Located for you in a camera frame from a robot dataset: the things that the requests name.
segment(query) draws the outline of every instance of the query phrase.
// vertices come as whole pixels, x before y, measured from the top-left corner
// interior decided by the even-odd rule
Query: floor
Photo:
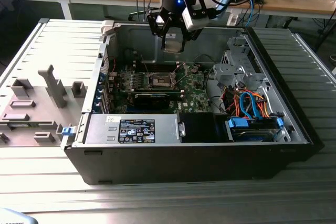
[[[10,63],[40,18],[63,18],[60,6],[56,3],[13,1],[12,5],[13,10],[9,11],[7,7],[4,8],[5,5],[2,5],[2,1],[0,0],[0,7],[2,7],[0,12],[0,51],[3,52],[2,55],[0,55],[0,73],[5,70],[6,65]],[[75,12],[76,19],[103,20],[106,15],[105,9],[103,10],[101,7],[92,5],[76,5],[72,7],[72,10]],[[120,8],[118,12],[115,12],[112,9],[110,13],[114,13],[118,18],[123,18],[121,15],[122,12],[119,10]],[[131,9],[125,9],[124,13],[126,14],[131,11]],[[279,17],[273,16],[269,19],[267,27],[279,26],[281,26]],[[293,20],[289,25],[289,29],[294,33],[300,34],[311,47],[314,46],[319,36],[318,30],[321,30],[311,18],[298,18],[298,20]],[[329,56],[336,54],[335,40],[336,34],[331,35],[318,51],[320,58],[331,70],[334,66],[329,61]]]

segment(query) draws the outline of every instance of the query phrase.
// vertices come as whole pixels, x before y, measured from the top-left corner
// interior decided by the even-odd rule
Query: wire bundle
[[[229,115],[252,119],[252,116],[248,113],[252,107],[252,111],[255,117],[260,118],[261,116],[262,118],[269,118],[266,99],[263,98],[259,93],[248,89],[236,89],[233,91],[232,98],[230,98],[230,93],[232,93],[232,91],[226,88],[220,97],[220,99],[224,101],[224,104],[227,105],[227,109],[225,111]],[[246,106],[246,109],[244,108],[244,98],[248,98],[250,100],[250,103]]]

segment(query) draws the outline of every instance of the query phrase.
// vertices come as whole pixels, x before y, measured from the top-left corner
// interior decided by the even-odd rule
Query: sticker
[[[166,39],[175,39],[176,34],[166,34]]]
[[[120,119],[121,116],[113,116],[113,115],[106,116],[107,123],[119,123]]]
[[[132,119],[121,120],[119,125],[118,142],[126,143],[155,143],[155,120]]]

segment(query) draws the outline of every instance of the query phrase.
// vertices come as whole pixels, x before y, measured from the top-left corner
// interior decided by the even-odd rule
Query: side panel
[[[311,156],[309,145],[67,148],[84,181],[97,184],[271,178]]]

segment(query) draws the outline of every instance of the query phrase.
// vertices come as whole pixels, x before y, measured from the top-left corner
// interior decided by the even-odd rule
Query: blue cable
[[[243,104],[243,100],[244,100],[244,96],[249,95],[251,97],[251,103],[252,103],[252,109],[253,109],[253,113],[254,115],[258,118],[258,119],[263,119],[263,117],[260,115],[259,110],[257,108],[257,102],[256,99],[254,98],[254,96],[249,93],[249,92],[244,92],[243,94],[240,95],[240,99],[239,99],[239,105],[240,105],[240,109],[242,110],[242,112],[249,118],[252,119],[252,116],[247,113],[244,109],[244,104]]]
[[[252,18],[252,16],[253,16],[254,3],[253,3],[253,1],[252,1],[252,0],[250,0],[250,4],[251,4],[251,13],[250,13],[250,17],[249,17],[249,19],[248,19],[248,21],[247,21],[247,23],[246,23],[245,27],[247,27],[247,26],[248,26],[248,24],[250,23],[250,21],[251,21],[251,18]]]

